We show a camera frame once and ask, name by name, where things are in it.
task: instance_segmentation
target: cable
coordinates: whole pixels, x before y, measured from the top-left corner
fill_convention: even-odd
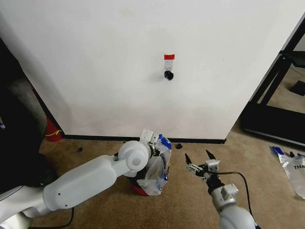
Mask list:
[[[211,171],[209,171],[209,173],[211,173],[211,174],[217,174],[217,175],[226,175],[226,174],[238,174],[238,175],[240,175],[240,176],[243,178],[243,180],[244,180],[244,185],[246,186],[246,192],[247,192],[247,199],[248,199],[249,212],[250,212],[251,216],[254,218],[254,216],[253,216],[253,214],[252,214],[252,210],[251,210],[249,188],[248,188],[248,184],[247,184],[247,181],[246,181],[246,178],[244,177],[244,175],[241,174],[241,173],[239,173],[239,172],[216,173],[216,172],[211,172]]]
[[[71,208],[71,218],[70,221],[63,226],[56,226],[56,227],[29,227],[30,229],[61,229],[61,228],[65,228],[67,226],[69,226],[72,221],[73,221],[73,217],[74,217],[74,207]]]

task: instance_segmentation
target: beige carpet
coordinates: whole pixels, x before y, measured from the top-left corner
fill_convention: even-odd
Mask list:
[[[300,96],[289,91],[298,80],[305,82],[305,69],[296,68],[291,65],[268,105],[305,113],[305,96]]]
[[[63,174],[99,155],[116,153],[121,145],[122,142],[115,141],[63,139],[57,143],[44,141],[41,152]],[[184,159],[187,153],[194,163],[203,163],[208,159],[205,149],[221,160],[220,171],[239,171],[246,176],[252,211],[263,229],[304,228],[305,202],[295,196],[278,158],[269,148],[279,144],[245,134],[237,123],[224,145],[182,145],[180,150],[173,149],[169,183],[160,196],[139,196],[130,188],[127,178],[120,177],[111,188],[78,205],[69,228],[218,228],[218,214],[206,184],[187,172]],[[77,152],[79,147],[83,148],[81,153]],[[223,175],[222,181],[235,183],[240,190],[238,205],[247,208],[242,179],[238,175]],[[70,210],[59,210],[35,219],[33,225],[57,226],[69,219]]]

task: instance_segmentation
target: white wall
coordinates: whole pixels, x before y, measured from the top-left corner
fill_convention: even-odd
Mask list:
[[[0,35],[66,134],[225,139],[305,1],[0,1]],[[174,79],[163,55],[175,54]]]

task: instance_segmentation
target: plastic bag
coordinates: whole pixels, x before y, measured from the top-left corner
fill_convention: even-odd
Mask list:
[[[160,154],[149,159],[145,178],[137,180],[139,186],[149,196],[160,195],[168,181],[172,144],[167,138],[159,135],[157,148]]]
[[[297,154],[290,157],[284,154],[281,148],[273,146],[273,150],[277,153],[280,163],[290,180],[297,195],[305,199],[305,156]]]

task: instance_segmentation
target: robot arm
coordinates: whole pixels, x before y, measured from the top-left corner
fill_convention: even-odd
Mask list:
[[[20,212],[33,218],[72,208],[111,187],[117,177],[136,176],[151,156],[148,143],[156,139],[152,131],[144,129],[140,141],[126,142],[118,155],[99,156],[44,188],[20,186],[0,195],[0,228],[2,222]]]
[[[234,184],[223,184],[218,176],[219,160],[207,151],[210,160],[204,165],[192,164],[190,158],[185,154],[187,170],[201,177],[208,186],[208,193],[211,195],[213,204],[220,216],[219,225],[221,229],[258,229],[250,212],[236,205],[235,196],[238,189]]]

